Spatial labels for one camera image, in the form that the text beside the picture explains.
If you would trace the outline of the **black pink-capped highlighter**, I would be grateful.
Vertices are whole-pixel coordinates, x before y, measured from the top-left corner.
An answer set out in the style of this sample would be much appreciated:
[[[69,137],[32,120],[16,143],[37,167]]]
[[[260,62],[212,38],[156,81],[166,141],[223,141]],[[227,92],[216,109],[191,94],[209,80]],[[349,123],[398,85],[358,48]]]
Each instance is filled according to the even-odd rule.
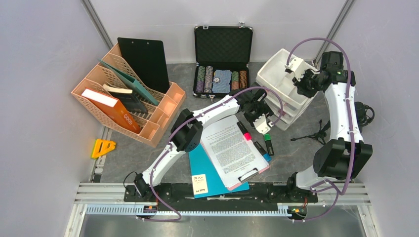
[[[252,136],[250,135],[249,131],[246,129],[244,124],[241,121],[239,121],[239,122],[237,122],[237,126],[240,129],[241,133],[243,134],[245,140],[246,141],[251,141]]]

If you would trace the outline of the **white drawer organizer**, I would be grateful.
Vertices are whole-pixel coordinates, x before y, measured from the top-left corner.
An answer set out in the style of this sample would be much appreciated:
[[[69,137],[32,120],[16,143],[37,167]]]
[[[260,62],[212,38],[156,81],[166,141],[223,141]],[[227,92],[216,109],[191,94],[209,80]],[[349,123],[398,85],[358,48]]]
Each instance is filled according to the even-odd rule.
[[[264,64],[256,76],[256,82],[259,85],[275,91],[282,100],[280,103],[275,94],[270,91],[264,99],[274,112],[270,120],[275,121],[280,116],[276,126],[283,131],[287,130],[305,112],[314,99],[314,97],[307,98],[298,94],[293,80],[285,78],[287,60],[291,61],[296,57],[295,55],[289,57],[289,55],[289,51],[284,48],[280,49]]]

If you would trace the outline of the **black green-capped highlighter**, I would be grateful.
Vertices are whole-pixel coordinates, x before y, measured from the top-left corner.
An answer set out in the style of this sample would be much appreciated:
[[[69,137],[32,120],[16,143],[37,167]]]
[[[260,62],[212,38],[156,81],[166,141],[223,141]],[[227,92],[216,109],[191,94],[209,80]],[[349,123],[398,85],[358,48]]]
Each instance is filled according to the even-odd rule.
[[[264,134],[264,141],[265,141],[265,145],[267,148],[267,152],[270,156],[274,156],[274,148],[273,148],[273,144],[272,144],[272,140],[271,137],[268,133]]]

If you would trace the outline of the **black blue-capped highlighter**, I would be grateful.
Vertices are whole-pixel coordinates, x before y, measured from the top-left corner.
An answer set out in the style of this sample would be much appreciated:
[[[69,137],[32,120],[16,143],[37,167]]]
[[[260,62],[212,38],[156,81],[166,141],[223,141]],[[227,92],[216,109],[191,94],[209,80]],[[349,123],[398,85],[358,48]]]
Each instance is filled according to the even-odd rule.
[[[257,148],[257,150],[260,152],[260,154],[264,157],[264,159],[267,162],[271,161],[271,156],[267,153],[267,151],[261,146],[261,144],[258,141],[255,141],[254,146]]]

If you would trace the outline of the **pink clipboard with paper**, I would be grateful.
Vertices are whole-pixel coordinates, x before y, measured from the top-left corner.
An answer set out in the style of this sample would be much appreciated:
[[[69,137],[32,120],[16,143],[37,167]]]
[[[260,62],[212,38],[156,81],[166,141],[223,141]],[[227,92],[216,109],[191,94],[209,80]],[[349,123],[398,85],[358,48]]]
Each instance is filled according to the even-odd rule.
[[[203,129],[201,145],[228,190],[233,190],[270,168],[251,140],[239,129],[235,115]]]

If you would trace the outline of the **Nineteen Eighty-Four dark book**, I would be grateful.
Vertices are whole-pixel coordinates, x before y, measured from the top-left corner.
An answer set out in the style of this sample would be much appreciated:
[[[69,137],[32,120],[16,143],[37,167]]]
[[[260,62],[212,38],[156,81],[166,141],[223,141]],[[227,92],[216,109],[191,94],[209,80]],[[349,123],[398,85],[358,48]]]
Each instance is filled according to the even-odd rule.
[[[147,114],[145,105],[138,99],[132,89],[117,88],[107,84],[102,87],[110,93],[111,96],[119,99],[129,112]]]

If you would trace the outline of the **peach plastic file organizer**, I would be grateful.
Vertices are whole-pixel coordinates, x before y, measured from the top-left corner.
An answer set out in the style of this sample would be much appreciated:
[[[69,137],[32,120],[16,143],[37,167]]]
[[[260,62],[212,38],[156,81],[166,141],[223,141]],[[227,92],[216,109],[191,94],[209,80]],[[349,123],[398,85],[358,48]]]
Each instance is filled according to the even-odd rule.
[[[75,87],[75,89],[73,89],[72,95],[105,127],[148,146],[157,147],[163,134],[184,102],[186,98],[185,91],[177,83],[172,81],[169,82],[169,89],[166,93],[161,93],[149,88],[138,77],[129,63],[122,57],[118,44],[115,44],[102,60],[116,69],[134,77],[137,82],[144,86],[147,91],[159,101],[159,105],[155,106],[145,99],[141,99],[140,101],[145,104],[148,113],[131,113],[133,119],[140,126],[141,131],[139,133],[134,133],[119,126],[92,102],[82,96],[82,92],[86,88],[94,89],[108,95],[108,92],[103,88],[103,84],[106,83],[114,87],[127,88],[127,85],[124,84],[114,72],[100,64],[95,65],[86,77]]]

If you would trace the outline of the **orange Good Morning book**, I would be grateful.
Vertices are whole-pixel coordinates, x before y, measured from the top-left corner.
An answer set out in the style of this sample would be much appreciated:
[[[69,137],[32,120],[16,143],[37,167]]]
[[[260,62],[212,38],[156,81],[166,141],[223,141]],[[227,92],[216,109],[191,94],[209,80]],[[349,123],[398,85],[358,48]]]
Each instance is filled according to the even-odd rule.
[[[119,99],[88,88],[81,96],[87,98],[120,127],[136,134],[140,133],[140,126]]]

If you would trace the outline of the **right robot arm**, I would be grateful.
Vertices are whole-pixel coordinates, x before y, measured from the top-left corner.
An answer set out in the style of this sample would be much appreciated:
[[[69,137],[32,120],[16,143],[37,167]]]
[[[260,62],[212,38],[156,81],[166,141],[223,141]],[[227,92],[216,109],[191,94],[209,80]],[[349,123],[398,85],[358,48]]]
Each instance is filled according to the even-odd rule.
[[[323,92],[330,114],[329,141],[315,153],[310,168],[294,173],[287,180],[285,194],[291,201],[299,201],[305,191],[316,193],[316,187],[324,183],[336,188],[335,181],[345,182],[337,192],[345,194],[350,180],[373,154],[372,146],[364,142],[357,120],[355,74],[349,66],[343,66],[345,61],[344,53],[329,51],[323,53],[318,71],[303,66],[297,57],[288,58],[285,64],[297,93],[311,98]]]

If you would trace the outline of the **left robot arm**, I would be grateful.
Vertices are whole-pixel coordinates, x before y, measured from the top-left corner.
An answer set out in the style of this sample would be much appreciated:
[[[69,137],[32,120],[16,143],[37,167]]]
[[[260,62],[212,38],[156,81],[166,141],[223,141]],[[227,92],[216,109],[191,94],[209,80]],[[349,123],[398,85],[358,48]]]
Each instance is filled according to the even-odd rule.
[[[137,196],[150,201],[155,196],[155,186],[160,184],[166,172],[180,157],[198,146],[204,129],[225,117],[242,112],[260,134],[268,133],[274,125],[267,119],[273,115],[264,101],[268,92],[269,88],[264,86],[237,89],[203,109],[181,111],[161,154],[149,168],[136,175],[133,186]]]

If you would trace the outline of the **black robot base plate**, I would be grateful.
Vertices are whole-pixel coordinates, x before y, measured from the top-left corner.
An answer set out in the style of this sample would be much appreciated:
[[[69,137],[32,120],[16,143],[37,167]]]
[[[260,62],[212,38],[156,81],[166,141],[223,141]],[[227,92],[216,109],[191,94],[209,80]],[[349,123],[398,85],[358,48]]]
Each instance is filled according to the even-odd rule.
[[[162,183],[155,188],[155,191],[165,202],[194,199],[190,183]],[[290,189],[283,183],[249,183],[248,190],[209,195],[207,199],[210,198],[262,199],[280,203],[317,203],[319,201],[316,194],[298,188]],[[152,202],[156,200],[157,198],[150,189],[146,191],[145,197],[142,197],[133,185],[128,185],[124,192],[124,202]]]

